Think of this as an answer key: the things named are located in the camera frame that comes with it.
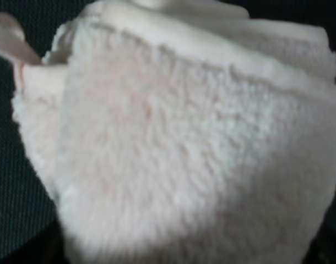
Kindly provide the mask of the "pink towel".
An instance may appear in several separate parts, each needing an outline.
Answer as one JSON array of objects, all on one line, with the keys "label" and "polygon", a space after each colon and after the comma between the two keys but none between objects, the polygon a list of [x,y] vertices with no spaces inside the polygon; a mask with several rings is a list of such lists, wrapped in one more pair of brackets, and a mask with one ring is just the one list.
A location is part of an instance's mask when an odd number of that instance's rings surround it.
[{"label": "pink towel", "polygon": [[336,190],[324,28],[96,1],[39,57],[0,13],[13,118],[70,263],[301,263]]}]

